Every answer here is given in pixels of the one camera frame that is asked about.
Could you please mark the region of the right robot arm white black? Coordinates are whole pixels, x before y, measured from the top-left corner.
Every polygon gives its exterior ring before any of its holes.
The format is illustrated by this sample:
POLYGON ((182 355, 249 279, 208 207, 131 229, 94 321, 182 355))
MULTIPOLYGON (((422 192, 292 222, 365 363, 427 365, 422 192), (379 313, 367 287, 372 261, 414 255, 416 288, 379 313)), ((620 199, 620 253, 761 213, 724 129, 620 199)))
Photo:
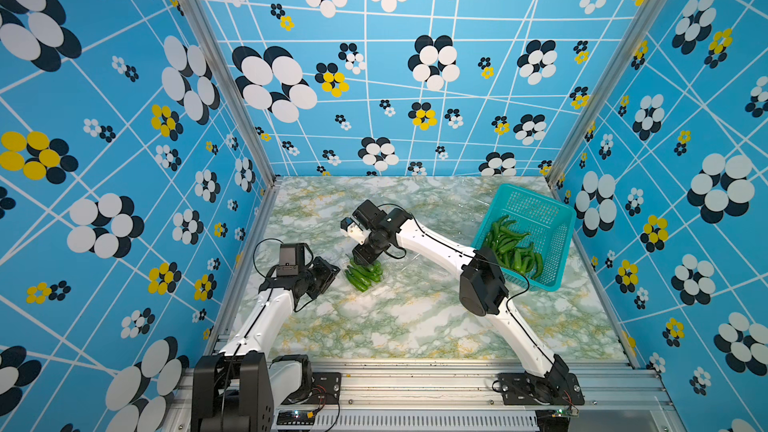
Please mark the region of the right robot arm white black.
POLYGON ((347 217, 342 232, 357 245, 355 261, 371 265, 391 248, 414 252, 447 272, 459 283, 459 300, 470 313, 483 317, 514 350, 524 371, 501 383, 512 394, 534 403, 582 405, 578 380, 565 361, 544 344, 513 303, 502 270, 488 249, 475 249, 453 242, 400 210, 380 221, 364 225, 347 217))

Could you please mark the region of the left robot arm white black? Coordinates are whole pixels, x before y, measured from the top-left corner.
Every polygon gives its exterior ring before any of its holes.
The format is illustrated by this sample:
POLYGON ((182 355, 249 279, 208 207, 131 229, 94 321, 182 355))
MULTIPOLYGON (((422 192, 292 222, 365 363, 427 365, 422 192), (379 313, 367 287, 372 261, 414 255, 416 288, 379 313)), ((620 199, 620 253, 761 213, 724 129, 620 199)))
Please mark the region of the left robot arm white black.
POLYGON ((193 373, 192 431, 269 431, 283 403, 316 399, 311 411, 338 401, 340 382, 317 380, 308 357, 267 355, 285 321, 303 296, 314 300, 327 291, 340 268, 321 257, 308 265, 270 270, 255 309, 220 351, 202 357, 193 373))

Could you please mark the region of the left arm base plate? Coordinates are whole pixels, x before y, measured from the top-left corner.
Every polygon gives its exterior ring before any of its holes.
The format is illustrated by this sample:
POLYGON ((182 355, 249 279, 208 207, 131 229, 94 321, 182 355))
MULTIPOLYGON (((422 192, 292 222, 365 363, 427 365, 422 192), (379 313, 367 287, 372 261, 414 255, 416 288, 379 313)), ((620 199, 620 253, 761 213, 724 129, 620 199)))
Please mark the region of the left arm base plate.
POLYGON ((312 378, 302 378, 297 391, 291 393, 283 405, 338 405, 341 392, 341 374, 313 372, 312 378))

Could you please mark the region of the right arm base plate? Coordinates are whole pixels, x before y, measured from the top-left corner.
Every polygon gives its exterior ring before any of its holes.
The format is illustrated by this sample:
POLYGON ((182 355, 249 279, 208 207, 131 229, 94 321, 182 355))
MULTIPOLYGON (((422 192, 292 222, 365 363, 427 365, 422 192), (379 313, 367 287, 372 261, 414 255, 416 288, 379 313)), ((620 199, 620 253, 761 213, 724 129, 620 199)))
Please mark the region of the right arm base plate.
POLYGON ((500 373, 494 389, 505 405, 582 406, 585 398, 576 376, 554 371, 546 377, 525 373, 500 373))

